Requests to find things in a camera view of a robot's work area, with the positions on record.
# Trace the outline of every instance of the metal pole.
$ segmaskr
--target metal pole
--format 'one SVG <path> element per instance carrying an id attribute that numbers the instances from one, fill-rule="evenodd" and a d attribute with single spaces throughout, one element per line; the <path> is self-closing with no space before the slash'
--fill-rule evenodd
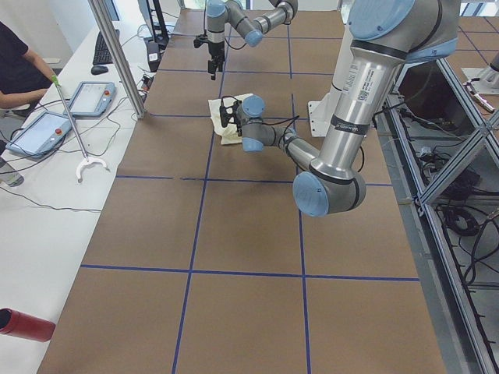
<path id="1" fill-rule="evenodd" d="M 142 98 L 136 88 L 130 66 L 126 61 L 125 54 L 123 53 L 122 46 L 115 33 L 115 27 L 112 24 L 111 17 L 109 16 L 108 9 L 104 0 L 88 0 L 92 12 L 94 13 L 95 20 L 99 26 L 99 30 L 104 37 L 106 45 L 111 52 L 113 62 L 118 70 L 119 77 L 125 87 L 126 94 L 132 103 L 132 106 L 137 114 L 137 118 L 143 118 L 146 109 L 143 106 Z"/>

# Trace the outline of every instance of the person's arm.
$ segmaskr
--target person's arm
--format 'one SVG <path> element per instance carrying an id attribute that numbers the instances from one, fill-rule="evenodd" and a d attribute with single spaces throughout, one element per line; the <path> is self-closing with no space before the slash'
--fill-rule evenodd
<path id="1" fill-rule="evenodd" d="M 46 88 L 23 93 L 3 93 L 0 91 L 0 108 L 12 109 L 34 101 L 39 101 L 46 92 Z"/>
<path id="2" fill-rule="evenodd" d="M 28 51 L 23 55 L 23 57 L 31 62 L 35 68 L 40 70 L 40 72 L 47 77 L 48 80 L 52 81 L 52 76 L 55 74 L 54 70 L 44 61 L 42 57 L 31 48 L 28 48 Z"/>

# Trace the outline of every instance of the computer keyboard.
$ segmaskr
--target computer keyboard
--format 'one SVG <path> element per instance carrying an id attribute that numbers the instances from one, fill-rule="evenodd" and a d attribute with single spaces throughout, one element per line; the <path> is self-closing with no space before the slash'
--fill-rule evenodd
<path id="1" fill-rule="evenodd" d="M 119 39 L 119 30 L 115 30 L 116 36 Z M 104 37 L 101 32 L 97 35 L 97 40 L 95 41 L 95 52 L 94 52 L 94 65 L 106 65 L 112 63 L 111 53 L 106 45 Z"/>

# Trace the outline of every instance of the red cylinder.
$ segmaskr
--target red cylinder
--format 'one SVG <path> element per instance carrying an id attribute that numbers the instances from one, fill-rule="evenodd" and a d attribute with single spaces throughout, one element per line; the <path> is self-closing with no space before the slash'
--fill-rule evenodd
<path id="1" fill-rule="evenodd" d="M 12 309 L 0 309 L 0 333 L 36 341 L 48 341 L 55 323 Z"/>

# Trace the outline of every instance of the white cloth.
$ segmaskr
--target white cloth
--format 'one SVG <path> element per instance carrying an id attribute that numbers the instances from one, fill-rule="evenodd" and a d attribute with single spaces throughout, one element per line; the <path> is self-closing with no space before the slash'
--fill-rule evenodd
<path id="1" fill-rule="evenodd" d="M 244 95 L 236 96 L 236 98 L 238 100 L 243 101 L 244 99 L 250 97 L 251 95 L 253 94 L 247 93 Z M 220 102 L 221 99 L 208 100 L 208 104 L 210 105 L 211 121 L 213 122 L 215 133 L 221 136 L 221 145 L 225 146 L 227 144 L 242 143 L 242 138 L 237 135 L 237 127 L 234 124 L 227 125 L 225 129 L 221 127 Z M 231 97 L 226 97 L 224 99 L 224 105 L 226 107 L 230 107 L 233 104 L 234 104 L 234 99 L 232 99 Z"/>

